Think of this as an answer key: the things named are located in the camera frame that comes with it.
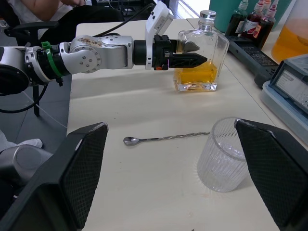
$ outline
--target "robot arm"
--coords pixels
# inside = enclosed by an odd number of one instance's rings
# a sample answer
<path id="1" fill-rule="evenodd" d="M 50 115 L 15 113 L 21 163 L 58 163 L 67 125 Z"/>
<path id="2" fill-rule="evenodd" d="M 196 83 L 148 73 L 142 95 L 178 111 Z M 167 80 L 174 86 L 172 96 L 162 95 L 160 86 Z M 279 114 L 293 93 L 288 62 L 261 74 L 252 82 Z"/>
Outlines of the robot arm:
<path id="1" fill-rule="evenodd" d="M 131 69 L 143 65 L 147 70 L 196 67 L 207 59 L 196 53 L 175 54 L 177 41 L 163 35 L 172 22 L 168 8 L 158 2 L 146 22 L 145 40 L 131 36 L 78 36 L 59 45 L 42 47 L 0 47 L 0 93 L 17 94 L 29 86 L 45 85 L 54 79 L 100 69 Z M 192 45 L 192 51 L 199 48 Z"/>

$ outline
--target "bottle cap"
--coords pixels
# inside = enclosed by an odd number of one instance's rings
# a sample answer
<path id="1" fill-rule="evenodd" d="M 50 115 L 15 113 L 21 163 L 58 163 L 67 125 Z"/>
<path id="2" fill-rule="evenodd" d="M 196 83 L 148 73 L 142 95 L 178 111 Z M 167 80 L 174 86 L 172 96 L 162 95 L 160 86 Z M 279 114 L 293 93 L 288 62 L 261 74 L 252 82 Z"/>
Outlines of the bottle cap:
<path id="1" fill-rule="evenodd" d="M 264 0 L 263 9 L 268 9 L 271 5 L 271 0 Z"/>
<path id="2" fill-rule="evenodd" d="M 266 17 L 268 18 L 273 18 L 277 12 L 277 5 L 278 5 L 279 0 L 275 0 L 274 3 L 271 5 L 271 7 L 268 9 L 266 12 Z"/>
<path id="3" fill-rule="evenodd" d="M 259 0 L 259 2 L 257 2 L 257 4 L 254 7 L 254 10 L 257 12 L 261 12 L 263 10 L 263 3 L 264 0 Z"/>
<path id="4" fill-rule="evenodd" d="M 248 7 L 248 0 L 242 0 L 240 5 L 239 5 L 239 9 L 246 10 L 247 7 Z"/>
<path id="5" fill-rule="evenodd" d="M 203 21 L 214 21 L 215 17 L 216 17 L 215 11 L 201 11 L 199 19 Z"/>

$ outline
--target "orange juice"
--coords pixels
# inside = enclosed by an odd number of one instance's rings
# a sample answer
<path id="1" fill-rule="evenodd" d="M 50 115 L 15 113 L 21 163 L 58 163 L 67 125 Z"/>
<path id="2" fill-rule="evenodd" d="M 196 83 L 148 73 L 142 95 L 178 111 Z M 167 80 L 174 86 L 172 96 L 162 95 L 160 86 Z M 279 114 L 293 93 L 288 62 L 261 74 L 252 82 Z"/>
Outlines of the orange juice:
<path id="1" fill-rule="evenodd" d="M 308 53 L 308 19 L 293 19 L 284 25 L 271 55 L 280 63 L 286 58 Z"/>
<path id="2" fill-rule="evenodd" d="M 187 90 L 204 90 L 204 86 L 215 82 L 217 68 L 212 62 L 205 62 L 194 68 L 175 69 L 175 85 L 186 86 Z"/>

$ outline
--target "gray floor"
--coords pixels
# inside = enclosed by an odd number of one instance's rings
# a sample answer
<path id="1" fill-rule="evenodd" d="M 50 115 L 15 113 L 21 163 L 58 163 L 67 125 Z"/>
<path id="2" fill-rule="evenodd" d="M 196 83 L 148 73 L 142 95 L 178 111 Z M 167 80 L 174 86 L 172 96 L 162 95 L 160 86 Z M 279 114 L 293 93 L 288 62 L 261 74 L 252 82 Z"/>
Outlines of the gray floor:
<path id="1" fill-rule="evenodd" d="M 0 46 L 16 46 L 16 40 L 8 38 L 4 33 L 0 34 Z M 69 98 L 71 90 L 71 77 L 64 77 L 64 85 L 54 81 L 48 85 L 44 97 L 40 101 L 47 113 L 67 126 Z M 26 93 L 32 97 L 32 88 Z M 0 97 L 0 108 L 4 110 L 17 110 L 31 104 L 31 101 L 23 94 Z M 6 135 L 8 141 L 20 143 L 24 140 L 40 138 L 44 149 L 54 153 L 66 137 L 66 128 L 50 119 L 43 111 L 40 117 L 34 115 L 33 109 L 18 114 L 0 113 L 0 129 Z"/>

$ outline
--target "empty glass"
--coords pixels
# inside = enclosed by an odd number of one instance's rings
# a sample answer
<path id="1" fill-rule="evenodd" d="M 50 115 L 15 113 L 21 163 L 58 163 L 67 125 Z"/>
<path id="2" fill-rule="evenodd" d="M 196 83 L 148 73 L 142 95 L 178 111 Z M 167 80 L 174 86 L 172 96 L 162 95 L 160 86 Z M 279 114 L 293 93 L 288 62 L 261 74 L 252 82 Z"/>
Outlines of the empty glass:
<path id="1" fill-rule="evenodd" d="M 237 118 L 217 121 L 197 164 L 202 183 L 217 192 L 235 189 L 248 173 L 245 155 L 234 127 Z"/>

